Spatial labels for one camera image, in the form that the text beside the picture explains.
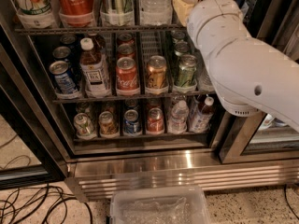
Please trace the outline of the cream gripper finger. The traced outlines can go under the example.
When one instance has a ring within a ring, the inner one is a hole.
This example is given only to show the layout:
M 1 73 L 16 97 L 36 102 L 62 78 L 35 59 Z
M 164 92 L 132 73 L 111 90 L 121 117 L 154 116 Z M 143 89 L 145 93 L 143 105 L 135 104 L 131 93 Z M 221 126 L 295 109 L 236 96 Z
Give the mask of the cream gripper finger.
M 198 0 L 172 0 L 173 8 L 182 26 L 187 25 L 187 19 L 197 3 Z

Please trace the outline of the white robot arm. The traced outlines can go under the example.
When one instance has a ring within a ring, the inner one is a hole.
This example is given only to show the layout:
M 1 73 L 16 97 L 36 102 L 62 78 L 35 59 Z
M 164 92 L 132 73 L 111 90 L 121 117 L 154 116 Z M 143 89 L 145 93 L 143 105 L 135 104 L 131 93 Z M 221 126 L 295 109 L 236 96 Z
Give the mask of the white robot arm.
M 299 66 L 249 34 L 235 1 L 173 0 L 173 6 L 226 111 L 239 117 L 263 111 L 299 131 Z

